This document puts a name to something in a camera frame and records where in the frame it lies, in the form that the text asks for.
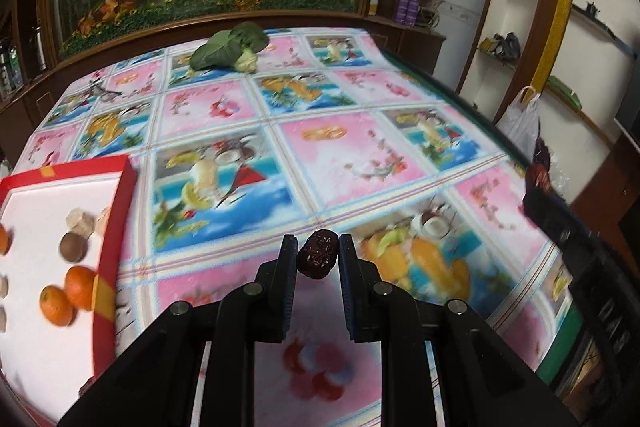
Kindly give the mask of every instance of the shelf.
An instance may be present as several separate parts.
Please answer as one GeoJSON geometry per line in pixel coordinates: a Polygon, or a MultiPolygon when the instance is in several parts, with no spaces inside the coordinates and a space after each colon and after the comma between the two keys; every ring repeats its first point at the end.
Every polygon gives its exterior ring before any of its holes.
{"type": "Polygon", "coordinates": [[[431,28],[427,28],[426,26],[406,26],[404,24],[398,24],[391,19],[387,19],[385,17],[380,17],[379,15],[368,15],[365,17],[365,20],[369,20],[372,22],[377,22],[379,24],[384,24],[385,26],[391,26],[392,28],[398,28],[399,30],[407,30],[414,31],[417,33],[423,33],[425,35],[431,35],[432,37],[437,37],[442,40],[446,40],[446,36],[437,31],[432,30],[431,28]]]}
{"type": "Polygon", "coordinates": [[[571,102],[565,99],[562,91],[553,86],[552,84],[546,84],[543,92],[548,92],[552,97],[554,97],[558,102],[560,102],[564,107],[566,107],[569,111],[571,111],[575,116],[577,116],[584,124],[593,131],[593,133],[600,138],[610,149],[613,147],[613,142],[607,136],[604,131],[597,126],[597,124],[589,118],[586,113],[575,107],[571,102]]]}
{"type": "Polygon", "coordinates": [[[485,55],[486,57],[492,58],[493,60],[495,60],[495,62],[498,62],[498,64],[503,65],[504,67],[510,69],[511,71],[515,71],[517,64],[511,64],[510,62],[505,62],[504,60],[500,60],[500,58],[496,57],[494,54],[486,52],[480,48],[478,48],[478,52],[481,53],[482,55],[485,55]]]}
{"type": "Polygon", "coordinates": [[[623,42],[603,21],[589,15],[587,10],[573,4],[571,6],[571,12],[580,17],[580,19],[583,20],[589,28],[593,29],[607,40],[612,41],[625,55],[634,59],[638,58],[638,53],[631,46],[623,42]]]}

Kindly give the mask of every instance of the green leaf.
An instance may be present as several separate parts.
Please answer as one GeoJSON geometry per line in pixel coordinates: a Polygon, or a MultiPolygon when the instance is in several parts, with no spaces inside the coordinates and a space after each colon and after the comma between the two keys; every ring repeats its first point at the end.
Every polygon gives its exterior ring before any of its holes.
{"type": "Polygon", "coordinates": [[[194,71],[213,67],[230,68],[240,55],[242,55],[242,46],[239,39],[232,38],[231,30],[222,30],[191,55],[189,65],[194,71]]]}
{"type": "Polygon", "coordinates": [[[231,30],[230,36],[237,39],[241,47],[246,46],[254,53],[261,52],[269,44],[269,36],[260,26],[251,21],[241,22],[231,30]]]}

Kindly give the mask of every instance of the red date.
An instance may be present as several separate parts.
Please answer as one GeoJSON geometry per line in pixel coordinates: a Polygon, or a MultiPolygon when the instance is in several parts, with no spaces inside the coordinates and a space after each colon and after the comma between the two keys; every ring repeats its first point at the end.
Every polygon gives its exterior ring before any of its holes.
{"type": "Polygon", "coordinates": [[[298,252],[298,271],[311,279],[323,279],[338,258],[338,235],[332,230],[316,230],[298,252]]]}

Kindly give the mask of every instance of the gold trim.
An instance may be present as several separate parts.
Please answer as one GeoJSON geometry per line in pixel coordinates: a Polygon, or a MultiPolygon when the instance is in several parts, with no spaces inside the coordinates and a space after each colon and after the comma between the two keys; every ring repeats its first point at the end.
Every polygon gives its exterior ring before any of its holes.
{"type": "Polygon", "coordinates": [[[116,294],[109,283],[100,275],[94,277],[91,309],[111,322],[116,315],[116,294]]]}
{"type": "Polygon", "coordinates": [[[554,18],[551,23],[551,28],[549,29],[544,50],[540,56],[536,71],[531,78],[530,85],[537,92],[542,92],[543,89],[545,89],[546,80],[549,78],[551,69],[556,62],[560,46],[562,45],[562,39],[564,38],[566,25],[569,22],[573,2],[574,0],[558,0],[556,4],[554,18]]]}

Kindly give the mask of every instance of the orange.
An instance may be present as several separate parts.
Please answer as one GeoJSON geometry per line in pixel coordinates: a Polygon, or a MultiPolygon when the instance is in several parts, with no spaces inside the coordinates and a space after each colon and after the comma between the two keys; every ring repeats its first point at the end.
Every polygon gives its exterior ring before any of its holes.
{"type": "Polygon", "coordinates": [[[40,292],[40,311],[55,326],[68,326],[74,318],[74,308],[62,289],[46,286],[40,292]]]}
{"type": "Polygon", "coordinates": [[[66,298],[79,310],[91,310],[95,272],[86,266],[72,266],[65,275],[66,298]]]}

